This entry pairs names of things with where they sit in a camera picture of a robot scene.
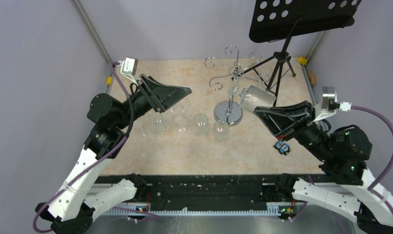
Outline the removed wine glass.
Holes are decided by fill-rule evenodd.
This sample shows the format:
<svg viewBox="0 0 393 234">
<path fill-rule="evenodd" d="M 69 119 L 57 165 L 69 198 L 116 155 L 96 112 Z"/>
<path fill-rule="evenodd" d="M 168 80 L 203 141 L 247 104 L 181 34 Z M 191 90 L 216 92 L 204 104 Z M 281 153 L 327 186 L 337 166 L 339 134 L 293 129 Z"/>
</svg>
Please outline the removed wine glass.
<svg viewBox="0 0 393 234">
<path fill-rule="evenodd" d="M 157 134 L 162 134 L 166 131 L 166 121 L 161 113 L 151 113 L 148 118 L 148 123 L 151 129 Z"/>
<path fill-rule="evenodd" d="M 187 130 L 186 109 L 183 104 L 177 103 L 172 109 L 173 127 L 177 132 L 185 132 Z"/>
</svg>

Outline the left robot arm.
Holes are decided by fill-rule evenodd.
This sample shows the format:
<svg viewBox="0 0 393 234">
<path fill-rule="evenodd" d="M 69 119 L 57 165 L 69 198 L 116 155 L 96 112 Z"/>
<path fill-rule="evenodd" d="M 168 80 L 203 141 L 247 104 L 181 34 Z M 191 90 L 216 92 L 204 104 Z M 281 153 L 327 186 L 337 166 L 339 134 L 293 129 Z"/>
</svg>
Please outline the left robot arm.
<svg viewBox="0 0 393 234">
<path fill-rule="evenodd" d="M 50 231 L 56 234 L 83 234 L 116 205 L 143 200 L 146 182 L 137 174 L 129 174 L 97 194 L 89 195 L 89 191 L 116 158 L 138 118 L 150 110 L 163 113 L 191 92 L 188 87 L 165 85 L 140 75 L 124 102 L 106 93 L 96 95 L 87 114 L 94 126 L 80 156 L 58 192 L 37 205 L 35 220 L 49 221 Z"/>
</svg>

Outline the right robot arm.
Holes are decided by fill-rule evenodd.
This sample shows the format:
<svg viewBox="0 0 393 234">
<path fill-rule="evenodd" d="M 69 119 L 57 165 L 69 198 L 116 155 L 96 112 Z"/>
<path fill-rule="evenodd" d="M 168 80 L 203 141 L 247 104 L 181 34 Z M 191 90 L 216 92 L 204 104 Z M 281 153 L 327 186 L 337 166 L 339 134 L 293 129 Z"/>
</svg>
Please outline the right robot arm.
<svg viewBox="0 0 393 234">
<path fill-rule="evenodd" d="M 277 177 L 275 194 L 282 201 L 304 201 L 330 210 L 368 234 L 393 234 L 393 196 L 366 164 L 373 146 L 365 132 L 349 125 L 328 134 L 318 124 L 336 110 L 351 109 L 344 103 L 324 106 L 308 101 L 254 109 L 254 114 L 279 142 L 295 139 L 320 161 L 319 168 L 331 182 L 349 192 L 343 195 L 328 191 L 284 173 Z"/>
</svg>

